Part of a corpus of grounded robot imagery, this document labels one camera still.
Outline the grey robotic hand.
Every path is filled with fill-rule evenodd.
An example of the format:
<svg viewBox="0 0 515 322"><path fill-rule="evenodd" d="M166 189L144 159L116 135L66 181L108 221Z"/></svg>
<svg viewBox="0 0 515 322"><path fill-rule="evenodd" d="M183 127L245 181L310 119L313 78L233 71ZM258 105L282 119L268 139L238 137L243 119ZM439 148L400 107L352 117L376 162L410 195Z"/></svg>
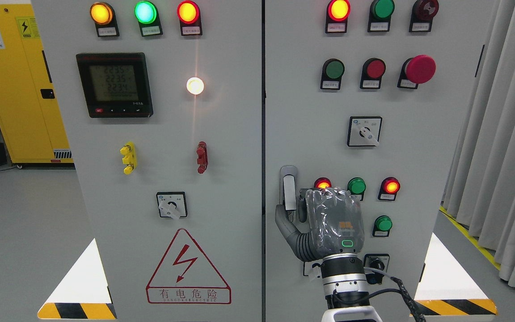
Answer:
<svg viewBox="0 0 515 322"><path fill-rule="evenodd" d="M339 253L359 253L364 243L360 204L340 188L309 189L306 210L311 230L300 232L289 221L285 207L276 206L275 222L295 256L312 262Z"/></svg>

